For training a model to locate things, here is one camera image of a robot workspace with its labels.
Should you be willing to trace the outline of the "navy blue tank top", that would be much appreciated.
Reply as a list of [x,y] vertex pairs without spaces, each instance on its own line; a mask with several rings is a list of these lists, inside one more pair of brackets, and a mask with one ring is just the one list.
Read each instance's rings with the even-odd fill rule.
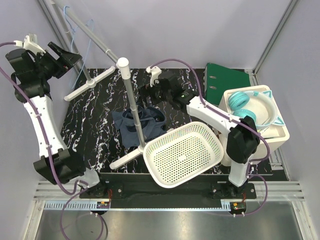
[[[167,119],[161,110],[152,106],[143,108],[140,105],[137,107],[137,110],[143,137],[146,142],[166,133],[164,125]],[[122,112],[113,111],[111,114],[115,128],[120,131],[122,145],[126,149],[138,147],[140,142],[131,110],[127,109]]]

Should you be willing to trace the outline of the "light blue wire hanger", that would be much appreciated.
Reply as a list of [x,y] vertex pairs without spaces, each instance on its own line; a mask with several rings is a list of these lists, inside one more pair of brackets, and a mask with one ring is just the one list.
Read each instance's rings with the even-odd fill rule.
[[80,54],[82,60],[78,63],[79,70],[75,75],[70,79],[69,86],[72,90],[75,90],[77,84],[81,81],[86,81],[87,77],[85,71],[88,71],[88,57],[91,54],[92,49],[92,40],[88,38],[84,31],[79,27],[79,25],[71,19],[69,12],[73,8],[69,4],[63,6],[62,15],[63,20],[67,24],[67,32],[71,35],[70,40],[70,50],[72,53]]

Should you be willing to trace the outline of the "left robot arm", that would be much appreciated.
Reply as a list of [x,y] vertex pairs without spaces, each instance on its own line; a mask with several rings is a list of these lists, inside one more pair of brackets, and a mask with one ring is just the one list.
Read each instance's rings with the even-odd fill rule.
[[51,78],[61,78],[82,56],[53,42],[48,46],[58,58],[34,43],[9,41],[1,46],[16,46],[5,55],[14,72],[11,75],[4,70],[0,72],[13,85],[16,99],[23,104],[32,121],[39,146],[39,160],[33,163],[35,171],[67,195],[75,192],[66,190],[63,185],[73,181],[90,197],[103,198],[108,193],[106,182],[96,170],[87,168],[76,152],[67,148],[58,131],[48,83]]

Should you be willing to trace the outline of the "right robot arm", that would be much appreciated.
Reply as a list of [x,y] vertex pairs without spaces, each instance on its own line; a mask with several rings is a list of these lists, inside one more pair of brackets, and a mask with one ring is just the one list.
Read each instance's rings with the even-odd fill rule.
[[205,101],[192,89],[183,89],[172,71],[150,72],[150,80],[142,89],[152,104],[166,102],[177,111],[195,117],[218,130],[227,139],[226,154],[231,159],[227,185],[228,195],[239,198],[245,192],[248,181],[249,159],[260,143],[254,120],[239,118]]

